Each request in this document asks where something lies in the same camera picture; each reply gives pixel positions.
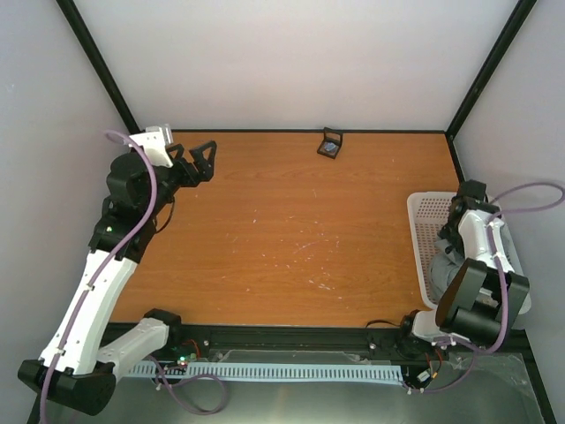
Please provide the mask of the grey button-up shirt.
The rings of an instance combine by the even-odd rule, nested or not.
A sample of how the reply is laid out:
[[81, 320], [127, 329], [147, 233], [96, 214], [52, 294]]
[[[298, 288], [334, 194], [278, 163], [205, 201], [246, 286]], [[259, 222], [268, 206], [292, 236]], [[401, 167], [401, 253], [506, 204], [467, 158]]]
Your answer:
[[463, 265], [463, 257], [453, 250], [450, 242], [437, 233], [434, 241], [436, 254], [427, 269], [427, 278], [432, 300], [438, 303], [453, 278]]

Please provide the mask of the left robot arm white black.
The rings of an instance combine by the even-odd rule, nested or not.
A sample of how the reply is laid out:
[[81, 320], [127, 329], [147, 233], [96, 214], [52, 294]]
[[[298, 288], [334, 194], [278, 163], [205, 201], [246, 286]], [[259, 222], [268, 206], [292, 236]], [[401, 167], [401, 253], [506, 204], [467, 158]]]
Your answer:
[[157, 216], [174, 205], [179, 189], [212, 179], [217, 144], [211, 140], [192, 148], [188, 158], [183, 146], [173, 145], [152, 158], [133, 139], [125, 143], [130, 150], [110, 165], [109, 196], [64, 318], [40, 357], [19, 367], [18, 378], [37, 394], [32, 423], [47, 422], [48, 402], [100, 413], [135, 365], [157, 351], [174, 355], [184, 344], [180, 316], [157, 308], [114, 341], [101, 342], [117, 299], [161, 230]]

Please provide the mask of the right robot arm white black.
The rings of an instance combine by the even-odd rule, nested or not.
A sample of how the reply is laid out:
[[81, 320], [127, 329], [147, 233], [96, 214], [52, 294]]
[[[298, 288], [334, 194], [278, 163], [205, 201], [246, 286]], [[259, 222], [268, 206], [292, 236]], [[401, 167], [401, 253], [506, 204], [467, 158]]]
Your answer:
[[530, 291], [528, 278], [515, 271], [505, 252], [503, 226], [486, 184], [468, 180], [459, 185], [444, 224], [432, 237], [429, 266], [418, 273], [421, 291], [433, 306], [404, 316], [404, 337], [484, 353], [502, 346]]

